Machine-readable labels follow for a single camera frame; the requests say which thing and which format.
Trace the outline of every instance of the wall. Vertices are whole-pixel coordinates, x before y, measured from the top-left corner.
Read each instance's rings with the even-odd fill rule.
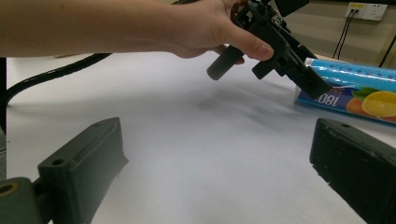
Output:
[[[292,34],[314,53],[332,57],[346,22],[348,2],[311,0],[285,21]],[[340,60],[378,66],[396,35],[396,6],[388,6],[381,21],[354,19],[350,23]],[[396,46],[386,63],[396,68]]]

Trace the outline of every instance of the gun grip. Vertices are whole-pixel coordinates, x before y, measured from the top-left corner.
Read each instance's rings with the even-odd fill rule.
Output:
[[[252,71],[258,79],[262,79],[267,76],[267,74],[270,73],[273,69],[274,67],[268,65],[268,63],[260,62],[253,67]]]
[[[244,53],[240,49],[230,46],[207,68],[206,72],[213,80],[219,80],[242,56]]]

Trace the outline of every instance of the black cable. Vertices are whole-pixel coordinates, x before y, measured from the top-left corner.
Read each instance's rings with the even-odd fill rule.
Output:
[[[0,58],[0,93],[7,91],[7,58]],[[7,105],[0,102],[0,127],[6,133],[7,125]]]
[[[388,55],[390,53],[390,50],[392,49],[393,45],[395,44],[395,40],[396,40],[396,35],[393,37],[392,42],[389,45],[389,48],[387,49],[387,52],[385,53],[384,57],[382,58],[381,63],[379,64],[379,67],[382,67],[382,65],[384,64],[385,60],[388,58]]]
[[[346,27],[346,33],[344,34],[343,42],[342,42],[342,44],[341,44],[340,49],[338,50],[337,59],[340,59],[341,50],[342,50],[342,48],[343,48],[343,46],[344,46],[344,42],[346,41],[346,38],[347,38],[347,32],[348,32],[348,30],[349,30],[349,25],[350,25],[350,23],[352,22],[352,19],[353,19],[353,17],[355,16],[356,13],[357,13],[357,11],[355,10],[355,11],[353,12],[352,16],[351,16],[350,19],[349,19],[349,22],[348,22],[347,27]]]
[[[351,19],[352,13],[354,13],[354,12],[355,12],[355,9],[350,10],[349,15],[346,18],[346,23],[344,25],[343,33],[341,33],[340,39],[338,40],[338,44],[337,44],[337,47],[335,48],[335,51],[334,51],[334,54],[332,55],[332,58],[334,58],[335,54],[337,53],[338,47],[340,46],[341,40],[343,39],[343,36],[344,36],[344,32],[346,31],[347,24],[349,23],[349,20]]]
[[[33,87],[37,84],[53,80],[58,77],[64,77],[70,74],[73,74],[79,70],[82,70],[86,67],[89,67],[95,63],[98,63],[108,57],[110,53],[95,53],[89,57],[86,57],[76,63],[71,63],[64,67],[56,68],[50,70],[48,72],[42,73],[40,75],[26,78],[24,81],[21,81],[11,88],[9,88],[6,92],[4,92],[1,97],[1,105],[7,106],[9,101],[21,91],[24,91],[30,87]]]

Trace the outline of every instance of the cylindrical grip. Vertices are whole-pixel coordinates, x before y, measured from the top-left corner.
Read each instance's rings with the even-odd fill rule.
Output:
[[[207,68],[207,74],[214,80],[219,80],[244,53],[233,46],[228,47],[220,56]]]

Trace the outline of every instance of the screw hole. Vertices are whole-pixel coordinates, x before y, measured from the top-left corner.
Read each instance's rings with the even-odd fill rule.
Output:
[[[62,165],[64,163],[64,160],[56,160],[52,162],[52,165]]]
[[[18,183],[6,183],[5,185],[0,186],[0,197],[11,193],[17,187],[18,187]]]
[[[7,191],[13,189],[14,187],[12,185],[4,185],[0,188],[0,194],[6,193]]]

